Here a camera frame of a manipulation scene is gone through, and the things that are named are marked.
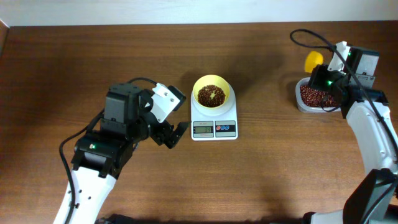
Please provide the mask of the yellow measuring scoop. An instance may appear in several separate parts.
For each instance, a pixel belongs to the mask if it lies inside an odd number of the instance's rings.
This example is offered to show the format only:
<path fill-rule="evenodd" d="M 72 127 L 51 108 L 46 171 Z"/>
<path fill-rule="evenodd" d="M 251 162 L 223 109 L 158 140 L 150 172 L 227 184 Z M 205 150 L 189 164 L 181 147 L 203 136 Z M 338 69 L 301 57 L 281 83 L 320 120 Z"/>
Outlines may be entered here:
<path fill-rule="evenodd" d="M 324 57 L 320 52 L 311 51 L 305 59 L 304 71 L 306 73 L 312 73 L 313 69 L 317 65 L 322 65 L 323 62 L 324 62 Z"/>

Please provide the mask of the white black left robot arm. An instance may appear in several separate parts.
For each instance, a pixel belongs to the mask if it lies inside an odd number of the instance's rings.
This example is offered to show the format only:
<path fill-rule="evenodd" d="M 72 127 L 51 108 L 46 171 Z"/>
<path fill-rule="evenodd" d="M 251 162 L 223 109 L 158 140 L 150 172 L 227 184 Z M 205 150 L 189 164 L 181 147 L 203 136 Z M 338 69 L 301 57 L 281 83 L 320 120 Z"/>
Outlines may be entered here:
<path fill-rule="evenodd" d="M 55 223 L 94 223 L 123 167 L 139 143 L 151 138 L 173 148 L 189 127 L 171 125 L 168 115 L 186 100 L 174 86 L 155 83 L 141 89 L 132 83 L 111 85 L 105 106 L 81 131 L 70 163 L 65 162 L 68 187 Z"/>

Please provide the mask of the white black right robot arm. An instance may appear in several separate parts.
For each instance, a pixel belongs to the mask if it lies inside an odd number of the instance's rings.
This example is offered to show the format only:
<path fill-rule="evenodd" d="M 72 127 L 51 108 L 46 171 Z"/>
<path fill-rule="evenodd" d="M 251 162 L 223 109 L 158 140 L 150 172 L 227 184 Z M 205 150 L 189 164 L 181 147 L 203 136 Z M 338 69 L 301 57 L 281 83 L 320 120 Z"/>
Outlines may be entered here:
<path fill-rule="evenodd" d="M 364 164 L 365 178 L 349 196 L 343 209 L 306 213 L 303 223 L 397 223 L 397 134 L 389 102 L 374 90 L 373 77 L 379 53 L 340 42 L 332 48 L 329 64 L 312 51 L 304 69 L 310 88 L 331 96 L 353 130 Z"/>

